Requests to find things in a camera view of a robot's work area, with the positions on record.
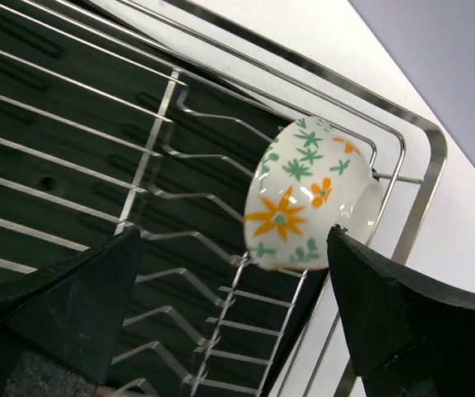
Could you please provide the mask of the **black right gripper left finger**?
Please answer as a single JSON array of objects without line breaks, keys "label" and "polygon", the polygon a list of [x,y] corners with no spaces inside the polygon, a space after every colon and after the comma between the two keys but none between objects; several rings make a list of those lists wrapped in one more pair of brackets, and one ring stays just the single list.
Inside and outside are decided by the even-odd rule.
[{"label": "black right gripper left finger", "polygon": [[140,231],[0,284],[0,396],[94,396],[107,378]]}]

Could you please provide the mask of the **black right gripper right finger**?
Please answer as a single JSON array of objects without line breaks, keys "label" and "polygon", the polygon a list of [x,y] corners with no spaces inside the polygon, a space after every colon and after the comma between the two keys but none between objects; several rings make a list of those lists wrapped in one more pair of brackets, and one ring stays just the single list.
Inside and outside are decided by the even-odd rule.
[{"label": "black right gripper right finger", "polygon": [[368,396],[475,396],[475,294],[386,258],[339,226],[329,269]]}]

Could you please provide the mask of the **floral leaf pattern bowl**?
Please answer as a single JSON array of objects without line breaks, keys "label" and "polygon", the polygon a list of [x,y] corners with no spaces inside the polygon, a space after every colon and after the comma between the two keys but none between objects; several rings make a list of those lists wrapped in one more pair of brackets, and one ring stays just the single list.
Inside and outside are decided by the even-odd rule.
[{"label": "floral leaf pattern bowl", "polygon": [[366,243],[383,191],[363,153],[321,117],[302,117],[267,147],[247,192],[244,241],[264,270],[322,270],[339,225]]}]

